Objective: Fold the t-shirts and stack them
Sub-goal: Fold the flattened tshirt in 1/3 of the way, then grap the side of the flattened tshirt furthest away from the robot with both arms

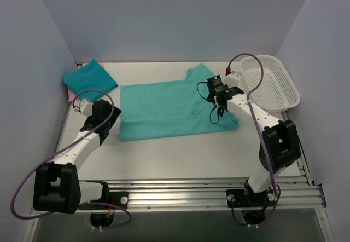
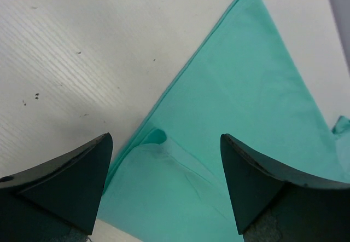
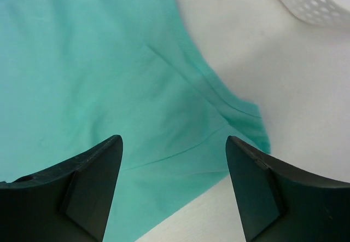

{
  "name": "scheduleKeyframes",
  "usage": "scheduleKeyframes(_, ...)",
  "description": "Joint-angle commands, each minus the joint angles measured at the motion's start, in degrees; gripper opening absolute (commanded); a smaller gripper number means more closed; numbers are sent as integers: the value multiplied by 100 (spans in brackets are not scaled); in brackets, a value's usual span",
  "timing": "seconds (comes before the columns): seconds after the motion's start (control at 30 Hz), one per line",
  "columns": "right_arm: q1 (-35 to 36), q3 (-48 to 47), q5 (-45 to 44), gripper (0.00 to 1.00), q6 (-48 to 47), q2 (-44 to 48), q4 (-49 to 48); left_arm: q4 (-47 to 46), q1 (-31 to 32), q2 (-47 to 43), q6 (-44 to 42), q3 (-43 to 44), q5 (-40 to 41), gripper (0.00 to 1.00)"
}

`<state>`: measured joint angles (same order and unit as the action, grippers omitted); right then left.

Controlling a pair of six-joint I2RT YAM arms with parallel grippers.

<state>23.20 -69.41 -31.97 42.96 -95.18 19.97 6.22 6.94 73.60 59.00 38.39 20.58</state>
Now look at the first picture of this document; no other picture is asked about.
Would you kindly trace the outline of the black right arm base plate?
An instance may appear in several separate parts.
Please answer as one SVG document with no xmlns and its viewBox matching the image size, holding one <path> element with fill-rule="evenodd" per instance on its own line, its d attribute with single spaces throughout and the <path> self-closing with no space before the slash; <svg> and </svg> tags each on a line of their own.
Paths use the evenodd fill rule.
<svg viewBox="0 0 350 242">
<path fill-rule="evenodd" d="M 271 189 L 260 193 L 249 192 L 244 188 L 227 189 L 226 201 L 228 207 L 245 208 L 273 206 L 275 204 L 275 196 Z"/>
</svg>

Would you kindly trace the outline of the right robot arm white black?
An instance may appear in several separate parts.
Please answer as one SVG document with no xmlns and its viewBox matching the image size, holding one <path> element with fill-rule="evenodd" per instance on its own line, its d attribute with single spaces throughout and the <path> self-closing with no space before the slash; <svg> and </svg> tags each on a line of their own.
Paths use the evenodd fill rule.
<svg viewBox="0 0 350 242">
<path fill-rule="evenodd" d="M 263 198 L 263 193 L 272 188 L 278 196 L 275 178 L 291 166 L 301 156 L 298 133 L 291 120 L 282 121 L 256 105 L 238 87 L 228 87 L 219 75 L 204 82 L 208 96 L 204 99 L 213 104 L 217 120 L 225 112 L 233 114 L 256 129 L 259 140 L 259 161 L 257 171 L 244 184 L 243 199 L 249 205 L 255 205 Z"/>
</svg>

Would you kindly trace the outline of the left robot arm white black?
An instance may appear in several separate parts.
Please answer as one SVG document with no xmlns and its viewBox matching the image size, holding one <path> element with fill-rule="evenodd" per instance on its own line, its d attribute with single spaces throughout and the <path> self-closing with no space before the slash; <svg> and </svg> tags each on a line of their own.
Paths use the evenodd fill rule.
<svg viewBox="0 0 350 242">
<path fill-rule="evenodd" d="M 107 183 L 81 181 L 78 171 L 88 156 L 108 137 L 121 110 L 106 100 L 92 103 L 90 109 L 75 138 L 79 142 L 36 169 L 35 210 L 73 214 L 88 202 L 98 209 L 109 205 L 111 194 Z"/>
</svg>

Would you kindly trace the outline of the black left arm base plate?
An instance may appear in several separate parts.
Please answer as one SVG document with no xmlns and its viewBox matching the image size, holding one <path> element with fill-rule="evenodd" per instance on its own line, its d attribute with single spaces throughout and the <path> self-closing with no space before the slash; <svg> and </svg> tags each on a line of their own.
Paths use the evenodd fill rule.
<svg viewBox="0 0 350 242">
<path fill-rule="evenodd" d="M 107 193 L 103 193 L 102 197 L 93 200 L 95 203 L 105 203 L 105 204 L 112 204 L 116 205 L 120 208 L 127 209 L 128 207 L 128 202 L 129 202 L 129 192 L 121 191 L 121 192 L 110 192 L 108 191 Z M 106 205 L 91 205 L 88 203 L 84 203 L 79 205 L 78 209 L 79 210 L 107 210 L 111 209 L 111 206 L 106 206 Z"/>
</svg>

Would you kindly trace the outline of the light green t shirt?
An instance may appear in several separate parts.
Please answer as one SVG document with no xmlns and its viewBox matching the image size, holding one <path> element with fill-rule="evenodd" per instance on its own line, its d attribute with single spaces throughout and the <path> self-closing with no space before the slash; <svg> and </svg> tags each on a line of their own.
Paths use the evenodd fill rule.
<svg viewBox="0 0 350 242">
<path fill-rule="evenodd" d="M 211 113 L 213 105 L 205 80 L 214 73 L 199 64 L 182 80 L 125 85 L 120 88 L 120 141 L 148 140 L 237 130 L 239 120 L 225 112 Z"/>
</svg>

